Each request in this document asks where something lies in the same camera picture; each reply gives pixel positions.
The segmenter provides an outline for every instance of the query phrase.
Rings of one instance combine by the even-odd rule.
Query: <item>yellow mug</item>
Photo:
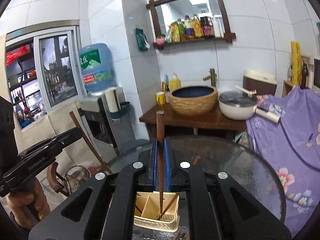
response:
[[[160,106],[163,106],[166,103],[165,94],[162,91],[156,93],[156,99],[157,99],[157,104]]]

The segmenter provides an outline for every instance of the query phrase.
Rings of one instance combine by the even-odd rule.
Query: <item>silver screw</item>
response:
[[[182,168],[184,168],[184,169],[187,169],[187,168],[190,167],[190,163],[188,163],[188,162],[182,162],[182,163],[180,163],[180,167],[182,167]]]
[[[218,173],[218,177],[219,177],[220,179],[226,179],[226,178],[228,177],[228,174],[227,174],[226,172],[224,172],[224,171],[220,171],[220,172]]]
[[[94,176],[97,180],[102,180],[106,177],[106,175],[103,172],[99,172]]]
[[[143,166],[143,163],[141,163],[141,162],[135,162],[135,163],[133,164],[133,167],[134,167],[135,169],[140,169],[140,168],[142,168],[142,166]]]

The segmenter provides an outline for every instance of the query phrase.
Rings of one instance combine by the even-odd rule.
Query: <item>pot handle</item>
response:
[[[265,117],[275,123],[280,123],[280,121],[281,121],[281,117],[277,116],[276,114],[273,114],[272,112],[267,112],[267,111],[261,110],[257,107],[255,109],[255,113],[258,115],[261,115],[261,116],[263,116],[263,117]]]
[[[257,91],[256,91],[256,90],[249,91],[249,90],[244,89],[244,88],[239,87],[239,86],[235,86],[235,87],[236,87],[236,89],[239,89],[240,91],[242,91],[242,92],[244,92],[244,93],[248,94],[248,96],[249,96],[249,97],[252,97],[252,95],[254,95],[254,94],[256,94],[256,93],[257,93]]]

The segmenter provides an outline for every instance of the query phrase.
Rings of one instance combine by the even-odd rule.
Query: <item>wooden mirror frame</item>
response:
[[[157,0],[157,1],[149,0],[149,3],[146,5],[146,8],[151,11],[151,17],[152,17],[152,22],[153,22],[153,27],[155,30],[156,37],[161,36],[161,29],[160,29],[158,14],[156,11],[156,6],[161,5],[161,4],[165,4],[165,3],[169,3],[169,2],[173,2],[173,1],[176,1],[176,0]],[[230,30],[228,15],[227,15],[223,0],[217,0],[217,1],[218,1],[218,5],[220,8],[221,16],[222,16],[225,33],[224,33],[223,38],[217,37],[217,38],[212,38],[212,40],[225,40],[227,43],[232,43],[232,40],[236,39],[236,34],[232,33]],[[193,41],[204,41],[204,40],[206,40],[206,39],[205,38],[196,38],[196,39],[192,39],[192,40],[190,39],[190,40],[186,40],[183,42],[175,42],[175,43],[170,43],[170,44],[165,44],[165,45],[179,44],[179,43],[186,43],[186,42],[193,42]],[[158,48],[158,49],[163,49],[163,46],[165,46],[165,45],[158,46],[156,43],[154,43],[154,47]]]

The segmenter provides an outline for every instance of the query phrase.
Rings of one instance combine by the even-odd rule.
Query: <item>human hand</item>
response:
[[[35,225],[22,209],[23,205],[29,205],[35,200],[35,208],[39,212],[39,219],[43,220],[49,213],[50,207],[43,193],[40,182],[34,179],[34,194],[31,192],[15,192],[7,196],[8,205],[16,222],[25,229],[31,230]]]

